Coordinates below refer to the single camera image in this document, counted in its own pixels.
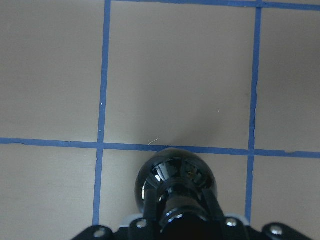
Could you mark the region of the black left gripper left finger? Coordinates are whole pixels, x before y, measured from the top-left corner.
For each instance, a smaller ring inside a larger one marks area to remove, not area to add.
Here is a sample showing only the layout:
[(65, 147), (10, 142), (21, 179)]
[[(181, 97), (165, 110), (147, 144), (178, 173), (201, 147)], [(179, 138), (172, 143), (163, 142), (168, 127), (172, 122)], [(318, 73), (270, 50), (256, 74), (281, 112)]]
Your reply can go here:
[(155, 189), (147, 189), (144, 195), (143, 218), (152, 224), (157, 224), (158, 195)]

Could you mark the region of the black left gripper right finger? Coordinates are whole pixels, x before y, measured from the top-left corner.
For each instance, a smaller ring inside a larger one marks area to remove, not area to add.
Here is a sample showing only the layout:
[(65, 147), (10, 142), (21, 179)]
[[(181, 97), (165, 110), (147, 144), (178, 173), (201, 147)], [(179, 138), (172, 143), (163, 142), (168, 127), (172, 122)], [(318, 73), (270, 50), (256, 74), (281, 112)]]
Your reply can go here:
[(214, 191), (209, 188), (205, 188), (201, 190), (201, 194), (207, 212), (205, 222), (208, 225), (212, 225), (223, 220), (225, 215), (219, 205)]

